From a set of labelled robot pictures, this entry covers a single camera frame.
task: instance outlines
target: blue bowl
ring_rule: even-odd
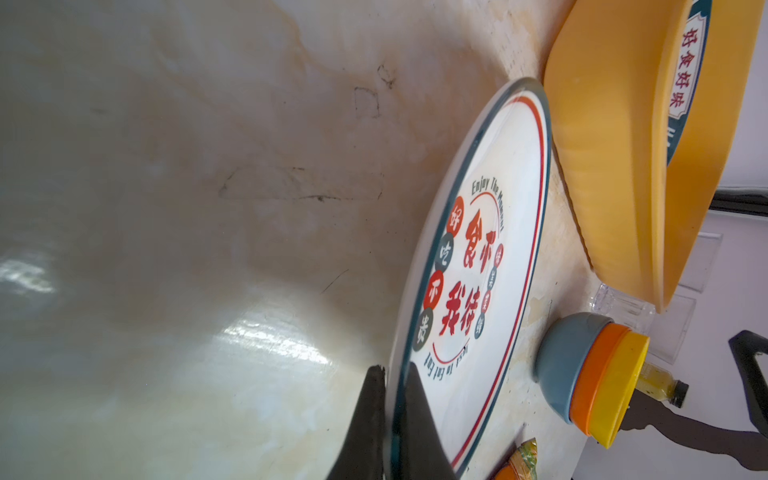
[[[571,398],[584,360],[612,320],[596,313],[574,313],[557,320],[538,347],[534,378],[549,405],[571,423]]]

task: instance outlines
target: table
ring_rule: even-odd
[[[567,0],[25,2],[0,177],[13,478],[324,478],[387,363],[435,190]],[[552,169],[525,323],[465,478],[584,436],[531,360],[597,289]]]

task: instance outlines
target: black bottle cap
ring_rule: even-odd
[[[677,383],[674,385],[674,393],[670,399],[670,404],[676,406],[677,408],[682,407],[683,402],[685,401],[685,395],[687,395],[687,393],[688,384],[677,380]]]

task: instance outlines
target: yellow container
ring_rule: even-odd
[[[627,412],[649,343],[650,339],[639,333],[624,335],[598,386],[589,418],[589,433],[606,449],[613,445]]]
[[[577,0],[545,72],[552,135],[584,245],[606,284],[671,300],[736,128],[763,0],[716,0],[667,169],[670,96],[691,0]]]

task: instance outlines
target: oval plate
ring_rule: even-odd
[[[544,223],[550,145],[544,90],[522,78],[485,106],[443,179],[411,263],[389,360],[389,472],[399,471],[398,424],[410,362],[457,475],[472,457],[525,311]]]

